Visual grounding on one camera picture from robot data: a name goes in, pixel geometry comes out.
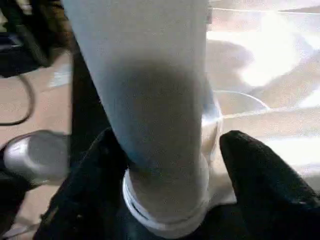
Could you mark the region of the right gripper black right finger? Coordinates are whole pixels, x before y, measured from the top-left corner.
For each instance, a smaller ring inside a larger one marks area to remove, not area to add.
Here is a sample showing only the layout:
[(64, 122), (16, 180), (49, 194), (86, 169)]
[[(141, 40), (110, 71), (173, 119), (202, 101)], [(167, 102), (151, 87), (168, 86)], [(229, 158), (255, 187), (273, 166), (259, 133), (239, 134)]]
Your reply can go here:
[(279, 155), (238, 130), (221, 135), (219, 147), (254, 239), (320, 238), (320, 196)]

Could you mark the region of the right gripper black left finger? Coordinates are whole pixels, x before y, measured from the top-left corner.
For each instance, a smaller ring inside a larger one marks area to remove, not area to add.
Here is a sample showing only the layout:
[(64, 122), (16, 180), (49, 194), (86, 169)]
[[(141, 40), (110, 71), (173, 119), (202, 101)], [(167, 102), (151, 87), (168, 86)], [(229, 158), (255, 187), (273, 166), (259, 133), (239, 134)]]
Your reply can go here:
[(33, 239), (114, 240), (127, 167), (112, 129), (105, 129), (51, 198)]

